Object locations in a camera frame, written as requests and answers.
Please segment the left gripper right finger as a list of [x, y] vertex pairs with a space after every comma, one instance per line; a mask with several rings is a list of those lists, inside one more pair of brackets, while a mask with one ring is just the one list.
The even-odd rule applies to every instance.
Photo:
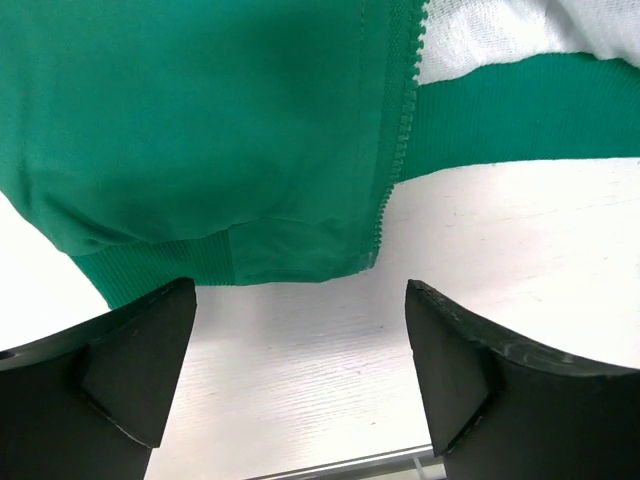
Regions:
[[635, 479], [639, 373], [569, 354], [411, 280], [405, 318], [451, 479]]

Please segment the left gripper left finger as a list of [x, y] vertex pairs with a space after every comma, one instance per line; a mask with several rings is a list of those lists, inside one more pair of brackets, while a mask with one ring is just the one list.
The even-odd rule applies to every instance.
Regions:
[[1, 476], [139, 480], [160, 446], [191, 337], [179, 278], [1, 353]]

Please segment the green jacket with white lining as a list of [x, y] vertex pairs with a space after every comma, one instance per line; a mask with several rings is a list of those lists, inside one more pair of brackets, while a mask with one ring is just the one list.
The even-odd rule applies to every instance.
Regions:
[[635, 1], [5, 1], [1, 190], [109, 306], [372, 267], [402, 181], [639, 153]]

